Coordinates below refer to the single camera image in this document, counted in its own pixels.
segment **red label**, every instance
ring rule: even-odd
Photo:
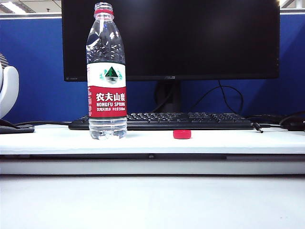
[[[125,117],[126,87],[88,86],[88,103],[90,118]]]

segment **black monitor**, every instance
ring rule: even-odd
[[[278,77],[278,0],[106,1],[123,39],[128,81]],[[66,81],[86,81],[96,2],[62,1]]]

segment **ceiling light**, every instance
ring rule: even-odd
[[[21,9],[20,7],[16,6],[14,3],[12,3],[11,1],[9,2],[4,2],[2,3],[3,6],[5,6],[6,8],[10,9],[11,11],[13,11],[14,13],[17,14],[26,14],[26,11],[24,11],[23,9]]]

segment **blue partition wall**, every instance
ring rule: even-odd
[[[1,20],[0,52],[20,74],[20,93],[4,117],[13,123],[71,121],[87,114],[86,83],[63,80],[61,19]],[[305,15],[281,15],[280,77],[274,80],[224,80],[244,95],[243,115],[289,114],[304,110]],[[128,82],[128,110],[153,110],[155,82]],[[183,81],[182,108],[188,108],[217,81]],[[239,95],[226,89],[238,109]],[[208,95],[196,111],[229,112],[222,94]]]

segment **white fan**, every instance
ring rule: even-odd
[[[19,93],[19,75],[0,53],[0,118],[14,106]]]

